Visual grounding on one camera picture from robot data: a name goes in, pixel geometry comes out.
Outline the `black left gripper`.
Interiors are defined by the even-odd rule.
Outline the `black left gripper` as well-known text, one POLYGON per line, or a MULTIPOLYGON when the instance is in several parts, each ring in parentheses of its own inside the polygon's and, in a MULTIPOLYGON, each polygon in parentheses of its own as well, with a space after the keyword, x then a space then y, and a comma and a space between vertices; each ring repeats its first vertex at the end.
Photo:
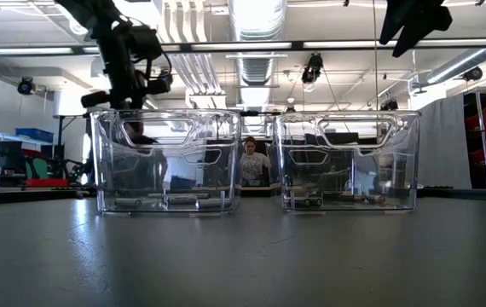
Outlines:
MULTIPOLYGON (((145 61, 151 67, 150 59, 129 61, 102 61, 102 72, 110 82, 108 91, 99 90, 81 97, 83 107, 95 107, 108 103, 112 109, 141 109, 145 97, 152 94, 148 85, 149 72, 135 68, 136 63, 145 61)), ((139 122, 125 122, 124 130, 129 139, 141 145, 154 145, 158 142, 140 130, 139 122)))

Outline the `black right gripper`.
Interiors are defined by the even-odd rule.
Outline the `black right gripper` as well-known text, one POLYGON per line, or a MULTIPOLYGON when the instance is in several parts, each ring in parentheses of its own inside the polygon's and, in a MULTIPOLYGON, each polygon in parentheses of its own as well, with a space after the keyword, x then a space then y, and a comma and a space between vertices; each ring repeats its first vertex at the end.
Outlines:
POLYGON ((447 31, 453 22, 443 0, 417 0, 411 17, 403 26, 409 11, 408 0, 387 0, 385 18, 379 38, 380 44, 387 44, 400 31, 392 56, 400 57, 433 31, 447 31))

